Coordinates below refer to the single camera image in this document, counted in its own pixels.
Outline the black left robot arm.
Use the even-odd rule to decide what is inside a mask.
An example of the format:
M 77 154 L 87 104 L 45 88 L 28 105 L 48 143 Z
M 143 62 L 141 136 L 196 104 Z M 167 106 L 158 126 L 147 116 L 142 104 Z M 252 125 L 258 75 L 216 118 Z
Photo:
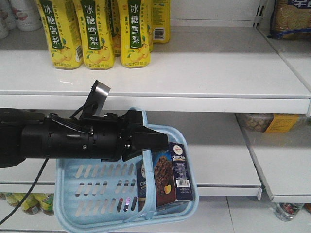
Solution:
M 142 111 L 103 117 L 83 113 L 79 119 L 20 109 L 0 110 L 0 166 L 17 166 L 27 158 L 128 161 L 151 150 L 166 150 L 168 136 L 143 124 Z

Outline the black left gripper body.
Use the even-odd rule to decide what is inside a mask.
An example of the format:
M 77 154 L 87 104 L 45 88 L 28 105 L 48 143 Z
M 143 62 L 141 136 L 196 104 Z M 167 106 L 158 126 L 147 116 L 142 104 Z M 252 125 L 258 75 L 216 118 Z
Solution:
M 143 113 L 128 110 L 117 116 L 107 113 L 104 117 L 93 116 L 91 124 L 91 158 L 103 161 L 130 160 L 142 153 L 135 142 L 135 133 L 143 126 Z

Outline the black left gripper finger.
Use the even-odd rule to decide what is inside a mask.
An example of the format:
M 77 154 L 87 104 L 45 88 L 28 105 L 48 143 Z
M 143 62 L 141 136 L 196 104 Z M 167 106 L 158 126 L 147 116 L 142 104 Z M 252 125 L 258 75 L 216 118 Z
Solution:
M 159 152 L 168 149 L 168 136 L 160 132 L 135 132 L 125 141 L 123 161 L 128 161 L 142 155 L 144 151 Z
M 156 133 L 155 130 L 150 129 L 150 128 L 143 126 L 143 125 L 136 126 L 134 129 L 134 132 L 136 132 L 136 133 Z

